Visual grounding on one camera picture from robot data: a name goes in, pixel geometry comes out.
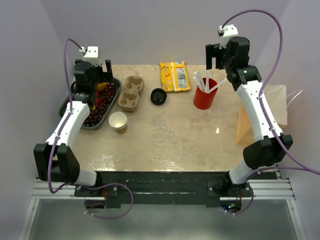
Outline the paper coffee cup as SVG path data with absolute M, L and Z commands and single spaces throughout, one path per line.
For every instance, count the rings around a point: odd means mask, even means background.
M 123 112 L 114 112 L 109 116 L 108 122 L 118 134 L 124 134 L 128 129 L 128 118 Z

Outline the black coffee lid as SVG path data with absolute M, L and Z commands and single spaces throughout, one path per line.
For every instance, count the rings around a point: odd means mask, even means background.
M 163 105 L 167 100 L 167 93 L 162 88 L 155 88 L 150 94 L 150 100 L 154 105 Z

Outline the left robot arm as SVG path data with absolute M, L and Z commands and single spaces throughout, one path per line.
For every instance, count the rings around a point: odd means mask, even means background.
M 105 65 L 106 71 L 103 71 L 101 66 L 88 61 L 75 61 L 75 80 L 69 86 L 64 115 L 46 142 L 36 144 L 33 149 L 38 177 L 49 185 L 60 182 L 86 186 L 92 196 L 99 196 L 104 190 L 98 173 L 81 168 L 72 148 L 83 123 L 96 105 L 99 84 L 114 81 L 111 61 L 105 60 Z

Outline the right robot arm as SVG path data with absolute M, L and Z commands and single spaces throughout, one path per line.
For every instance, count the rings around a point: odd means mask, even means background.
M 281 162 L 286 155 L 283 147 L 293 144 L 275 121 L 262 91 L 262 78 L 256 66 L 249 64 L 250 41 L 241 36 L 231 37 L 225 48 L 217 44 L 205 47 L 206 69 L 213 66 L 225 70 L 249 116 L 254 142 L 243 150 L 243 161 L 228 171 L 217 187 L 220 193 L 233 197 L 245 185 L 248 177 L 264 167 Z

